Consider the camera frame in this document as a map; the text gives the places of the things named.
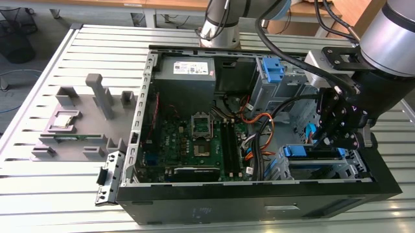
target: ram slot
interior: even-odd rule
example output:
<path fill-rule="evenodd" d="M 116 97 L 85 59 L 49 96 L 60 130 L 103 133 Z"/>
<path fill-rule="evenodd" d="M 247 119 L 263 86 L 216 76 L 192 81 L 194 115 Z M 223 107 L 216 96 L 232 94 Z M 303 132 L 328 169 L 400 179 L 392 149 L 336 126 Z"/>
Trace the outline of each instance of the ram slot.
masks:
<path fill-rule="evenodd" d="M 234 176 L 234 174 L 236 175 L 240 172 L 240 161 L 238 154 L 234 123 L 222 123 L 220 133 L 226 174 Z"/>

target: slotted metal table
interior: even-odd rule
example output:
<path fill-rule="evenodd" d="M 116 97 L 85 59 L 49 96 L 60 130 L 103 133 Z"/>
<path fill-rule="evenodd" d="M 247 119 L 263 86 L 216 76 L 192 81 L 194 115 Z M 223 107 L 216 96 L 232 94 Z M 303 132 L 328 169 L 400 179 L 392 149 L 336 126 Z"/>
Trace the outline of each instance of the slotted metal table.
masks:
<path fill-rule="evenodd" d="M 350 46 L 339 39 L 270 35 L 284 50 L 306 53 L 326 46 Z M 242 49 L 266 50 L 258 36 L 240 34 Z M 379 152 L 403 194 L 364 204 L 331 219 L 137 225 L 120 206 L 95 207 L 95 184 L 101 162 L 32 162 L 31 150 L 47 125 L 60 86 L 80 94 L 88 73 L 100 73 L 103 85 L 119 95 L 139 92 L 148 45 L 199 46 L 192 30 L 84 25 L 71 29 L 0 140 L 1 231 L 17 232 L 368 232 L 408 233 L 415 229 L 415 120 L 402 101 L 372 128 Z"/>

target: power supply label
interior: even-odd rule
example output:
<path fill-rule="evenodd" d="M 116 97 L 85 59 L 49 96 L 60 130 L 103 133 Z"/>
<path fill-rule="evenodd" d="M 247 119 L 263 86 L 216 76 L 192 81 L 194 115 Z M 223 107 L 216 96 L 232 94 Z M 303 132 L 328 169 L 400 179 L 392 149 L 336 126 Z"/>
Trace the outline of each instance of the power supply label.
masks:
<path fill-rule="evenodd" d="M 173 74 L 204 74 L 208 75 L 207 62 L 175 62 Z"/>

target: gray carpet floor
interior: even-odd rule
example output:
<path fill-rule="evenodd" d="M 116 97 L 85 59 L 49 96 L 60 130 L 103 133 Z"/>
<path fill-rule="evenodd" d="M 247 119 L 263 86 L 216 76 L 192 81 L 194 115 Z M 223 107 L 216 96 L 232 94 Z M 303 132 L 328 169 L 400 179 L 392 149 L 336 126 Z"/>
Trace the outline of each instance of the gray carpet floor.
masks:
<path fill-rule="evenodd" d="M 0 74 L 16 69 L 36 69 L 43 70 L 55 53 L 55 50 L 68 32 L 72 23 L 113 25 L 113 26 L 132 26 L 132 18 L 128 13 L 115 12 L 77 12 L 73 10 L 63 10 L 60 12 L 61 19 L 53 19 L 47 9 L 35 9 L 35 21 L 39 31 L 29 35 L 29 41 L 36 51 L 36 58 L 20 65 L 11 64 L 3 56 L 0 56 Z M 141 15 L 135 15 L 135 21 L 141 19 Z M 171 23 L 164 23 L 164 18 L 157 16 L 157 26 L 161 28 L 176 28 L 185 21 L 187 16 L 177 16 L 171 19 Z M 195 29 L 203 25 L 204 18 L 191 16 L 187 23 L 180 26 L 180 29 Z M 254 19 L 240 20 L 240 31 L 255 32 Z M 9 83 L 9 91 L 0 92 L 0 112 L 17 107 L 37 80 L 36 72 L 16 72 L 5 75 L 4 78 Z M 407 101 L 415 107 L 415 92 L 407 96 Z M 0 133 L 4 132 L 16 111 L 0 114 Z"/>

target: motherboard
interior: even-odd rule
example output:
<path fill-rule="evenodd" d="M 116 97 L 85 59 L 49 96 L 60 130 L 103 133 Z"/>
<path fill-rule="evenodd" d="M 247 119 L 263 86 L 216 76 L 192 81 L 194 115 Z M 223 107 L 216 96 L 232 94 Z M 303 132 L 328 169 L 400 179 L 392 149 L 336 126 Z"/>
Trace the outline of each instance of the motherboard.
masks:
<path fill-rule="evenodd" d="M 242 172 L 239 148 L 247 137 L 246 124 L 196 116 L 161 122 L 159 150 L 144 154 L 148 182 L 250 179 Z"/>

